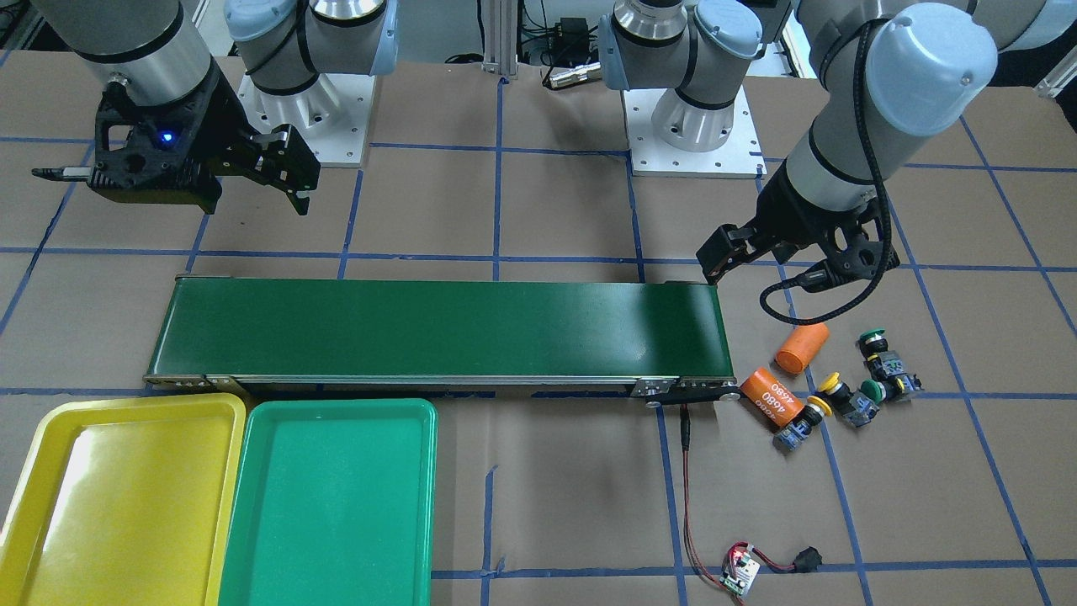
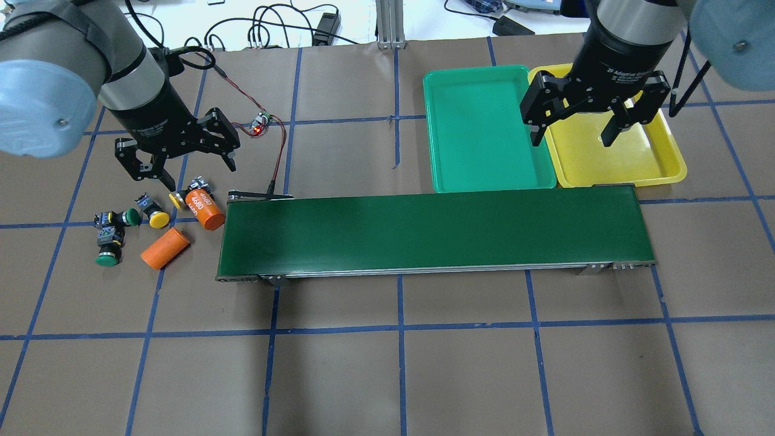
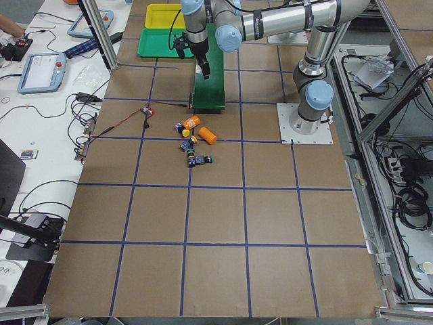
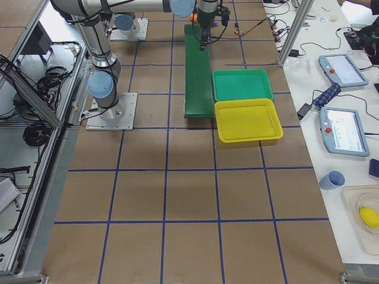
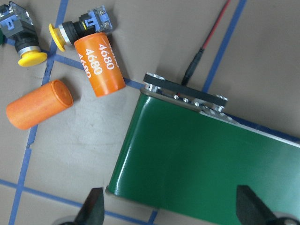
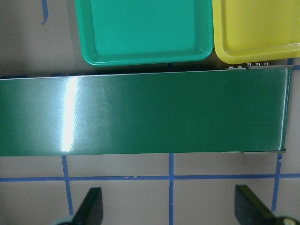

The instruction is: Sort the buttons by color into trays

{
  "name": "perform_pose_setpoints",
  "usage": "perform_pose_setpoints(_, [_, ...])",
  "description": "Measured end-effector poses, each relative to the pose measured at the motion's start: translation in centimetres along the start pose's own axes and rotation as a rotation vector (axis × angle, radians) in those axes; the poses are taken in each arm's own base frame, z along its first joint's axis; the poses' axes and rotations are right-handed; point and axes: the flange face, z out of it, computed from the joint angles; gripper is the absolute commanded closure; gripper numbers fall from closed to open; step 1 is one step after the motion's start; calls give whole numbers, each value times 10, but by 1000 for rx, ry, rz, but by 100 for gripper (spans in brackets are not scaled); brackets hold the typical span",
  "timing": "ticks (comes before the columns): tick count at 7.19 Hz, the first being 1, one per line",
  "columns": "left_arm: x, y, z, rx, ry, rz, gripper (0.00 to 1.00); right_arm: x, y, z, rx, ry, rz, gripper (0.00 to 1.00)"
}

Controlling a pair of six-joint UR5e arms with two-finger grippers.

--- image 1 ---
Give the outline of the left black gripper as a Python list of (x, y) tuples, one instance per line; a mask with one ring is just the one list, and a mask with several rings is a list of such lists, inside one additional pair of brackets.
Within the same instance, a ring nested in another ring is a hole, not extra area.
[(873, 187), (867, 199), (857, 200), (850, 210), (823, 210), (793, 187), (782, 164), (759, 194), (751, 226), (721, 224), (697, 250), (696, 258), (707, 284), (717, 284), (732, 269), (755, 260), (750, 244), (774, 253), (781, 264), (799, 250), (819, 245), (825, 257), (808, 269), (805, 279), (798, 279), (801, 288), (816, 293), (872, 280), (883, 253), (882, 238)]

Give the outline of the left arm white baseplate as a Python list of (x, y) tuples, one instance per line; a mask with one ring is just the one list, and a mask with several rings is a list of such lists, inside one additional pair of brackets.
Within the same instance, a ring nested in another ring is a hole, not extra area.
[(719, 110), (686, 104), (673, 89), (623, 91), (634, 177), (757, 178), (767, 173), (744, 88)]

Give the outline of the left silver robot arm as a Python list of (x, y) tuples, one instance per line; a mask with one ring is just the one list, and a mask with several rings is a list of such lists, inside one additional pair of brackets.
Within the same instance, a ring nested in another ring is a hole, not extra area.
[[(819, 246), (793, 283), (808, 292), (878, 279), (897, 264), (882, 189), (973, 103), (1005, 51), (1034, 50), (1074, 23), (1073, 1), (781, 1), (801, 24), (827, 103), (758, 196), (743, 226), (698, 249), (710, 284), (773, 254)], [(661, 89), (654, 119), (670, 145), (726, 141), (735, 94), (761, 54), (765, 27), (739, 1), (617, 1), (597, 24), (614, 91)]]

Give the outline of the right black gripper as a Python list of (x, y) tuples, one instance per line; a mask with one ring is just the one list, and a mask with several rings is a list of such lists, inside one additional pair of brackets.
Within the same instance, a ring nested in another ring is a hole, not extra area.
[(281, 189), (297, 215), (310, 210), (321, 164), (289, 124), (257, 133), (218, 62), (185, 96), (138, 105), (112, 77), (95, 115), (88, 187), (121, 205), (194, 205), (215, 212), (219, 175)]

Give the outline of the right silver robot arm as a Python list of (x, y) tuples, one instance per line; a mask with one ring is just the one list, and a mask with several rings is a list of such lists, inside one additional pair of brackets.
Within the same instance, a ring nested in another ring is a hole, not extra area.
[(240, 86), (185, 1), (34, 1), (100, 81), (84, 166), (36, 167), (120, 205), (216, 211), (223, 177), (307, 215), (324, 166), (362, 160), (374, 80), (398, 58), (396, 1), (219, 1)]

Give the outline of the right arm white baseplate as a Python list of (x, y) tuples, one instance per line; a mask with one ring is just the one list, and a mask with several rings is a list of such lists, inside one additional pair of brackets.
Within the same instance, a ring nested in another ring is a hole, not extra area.
[(261, 133), (269, 133), (281, 124), (292, 125), (323, 167), (359, 168), (364, 161), (378, 81), (365, 74), (321, 74), (306, 91), (272, 96), (244, 76), (238, 97), (247, 119)]

